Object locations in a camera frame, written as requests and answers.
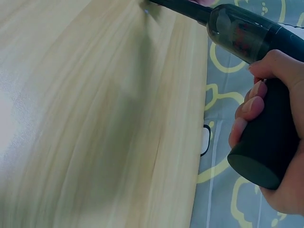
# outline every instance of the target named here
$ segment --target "gray fabric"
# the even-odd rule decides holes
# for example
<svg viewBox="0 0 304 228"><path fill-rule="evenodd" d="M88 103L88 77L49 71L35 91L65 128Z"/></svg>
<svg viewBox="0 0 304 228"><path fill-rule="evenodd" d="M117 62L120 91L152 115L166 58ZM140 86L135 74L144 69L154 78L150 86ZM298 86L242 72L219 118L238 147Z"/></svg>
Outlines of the gray fabric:
<svg viewBox="0 0 304 228"><path fill-rule="evenodd" d="M304 0L249 0L248 2L220 0L217 2L217 4L222 3L239 4L257 14L264 13L263 16L276 22L304 26L304 23L301 25L304 19L302 14ZM215 53L223 67L234 67L241 63L237 57L220 47L216 47ZM211 140L206 154L200 160L199 181L190 227L303 228L303 217L277 213L267 204L257 186L248 183L231 167L227 167L225 161L230 151L228 136L234 121L234 112L252 87L253 77L247 71L247 65L236 72L225 73L214 62L214 58L211 58L213 58L212 52L208 58L207 110L205 111L205 124L211 129ZM216 93L212 92L216 88L219 94L228 94L224 95L226 98L217 99L213 104L212 100L216 98ZM225 169L214 176L213 174L221 168Z"/></svg>

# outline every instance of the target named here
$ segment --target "black handle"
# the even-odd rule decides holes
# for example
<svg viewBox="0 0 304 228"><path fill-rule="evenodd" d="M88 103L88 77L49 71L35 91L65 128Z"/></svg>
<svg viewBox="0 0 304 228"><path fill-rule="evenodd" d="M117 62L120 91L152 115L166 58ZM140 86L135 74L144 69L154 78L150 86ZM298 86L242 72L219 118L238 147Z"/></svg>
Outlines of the black handle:
<svg viewBox="0 0 304 228"><path fill-rule="evenodd" d="M304 41L285 28L275 34L270 49L304 62ZM228 155L231 167L250 182L277 189L295 155L299 137L290 108L289 91L279 79L266 81L261 115L248 123L239 144Z"/></svg>

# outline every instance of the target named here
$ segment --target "fingernail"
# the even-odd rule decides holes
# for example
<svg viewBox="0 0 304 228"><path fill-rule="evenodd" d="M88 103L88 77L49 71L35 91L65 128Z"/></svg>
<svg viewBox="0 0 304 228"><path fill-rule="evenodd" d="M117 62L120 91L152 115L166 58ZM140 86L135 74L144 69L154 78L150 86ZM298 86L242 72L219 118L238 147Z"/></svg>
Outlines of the fingernail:
<svg viewBox="0 0 304 228"><path fill-rule="evenodd" d="M253 88L250 90L249 97L254 97L258 94L258 89L260 88L261 83L262 83L261 81L255 83Z"/></svg>
<svg viewBox="0 0 304 228"><path fill-rule="evenodd" d="M250 65L248 66L247 69L250 71L250 69L251 69L252 67L254 67L258 62L259 62L259 61L250 64Z"/></svg>
<svg viewBox="0 0 304 228"><path fill-rule="evenodd" d="M257 98L256 96L253 97L253 98L251 98L249 101L247 101L247 102L243 105L242 111L243 111L244 113L247 113L247 112L250 112L250 111L251 111L252 104L253 104L253 102L255 101L256 98Z"/></svg>
<svg viewBox="0 0 304 228"><path fill-rule="evenodd" d="M243 132L246 126L247 121L239 117L234 121L231 131L233 131L235 128L238 128L239 131Z"/></svg>

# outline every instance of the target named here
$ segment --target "wooden table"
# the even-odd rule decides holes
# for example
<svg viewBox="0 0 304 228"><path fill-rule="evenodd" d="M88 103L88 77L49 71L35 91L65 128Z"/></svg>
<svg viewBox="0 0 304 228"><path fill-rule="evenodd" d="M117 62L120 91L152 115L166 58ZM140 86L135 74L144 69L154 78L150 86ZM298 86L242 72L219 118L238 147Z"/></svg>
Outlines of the wooden table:
<svg viewBox="0 0 304 228"><path fill-rule="evenodd" d="M189 227L207 33L142 7L0 3L0 227Z"/></svg>

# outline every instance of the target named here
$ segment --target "white stripe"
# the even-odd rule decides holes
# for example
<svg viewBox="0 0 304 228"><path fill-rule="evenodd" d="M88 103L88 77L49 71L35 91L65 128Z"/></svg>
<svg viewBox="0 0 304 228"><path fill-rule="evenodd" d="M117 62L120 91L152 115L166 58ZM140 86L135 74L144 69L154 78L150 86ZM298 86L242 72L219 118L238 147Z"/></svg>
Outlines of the white stripe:
<svg viewBox="0 0 304 228"><path fill-rule="evenodd" d="M211 159L211 167L215 166L216 157L217 157L217 147L219 142L219 134L222 128L223 120L217 122L217 126L215 129L215 134L213 137L213 150L212 150L212 159ZM214 169L211 170L211 176L214 175ZM206 228L209 228L210 225L210 214L211 214L211 197L212 197L212 190L213 190L213 178L210 180L210 187L209 187L209 199L208 199L208 212L207 212L207 223Z"/></svg>

